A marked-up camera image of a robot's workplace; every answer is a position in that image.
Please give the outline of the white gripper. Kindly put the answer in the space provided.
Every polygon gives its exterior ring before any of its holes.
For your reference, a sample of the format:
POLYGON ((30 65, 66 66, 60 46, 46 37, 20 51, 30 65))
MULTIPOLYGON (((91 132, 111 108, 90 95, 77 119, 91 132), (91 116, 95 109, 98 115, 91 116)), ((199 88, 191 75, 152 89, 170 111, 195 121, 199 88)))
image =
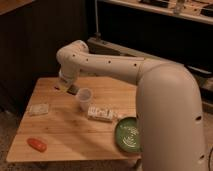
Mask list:
POLYGON ((76 75, 65 76, 62 71, 59 71, 58 80, 55 84, 55 87, 63 92, 67 92, 76 80, 76 75))

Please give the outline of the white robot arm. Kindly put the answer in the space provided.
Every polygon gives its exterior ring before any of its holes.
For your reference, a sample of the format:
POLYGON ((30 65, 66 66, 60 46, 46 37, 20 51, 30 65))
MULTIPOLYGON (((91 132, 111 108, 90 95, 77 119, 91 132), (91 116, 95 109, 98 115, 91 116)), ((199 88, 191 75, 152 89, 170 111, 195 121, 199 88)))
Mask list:
POLYGON ((208 171, 202 99, 181 64, 147 57, 91 54, 74 41, 56 53, 66 88, 83 69, 136 86, 136 116, 143 171, 208 171))

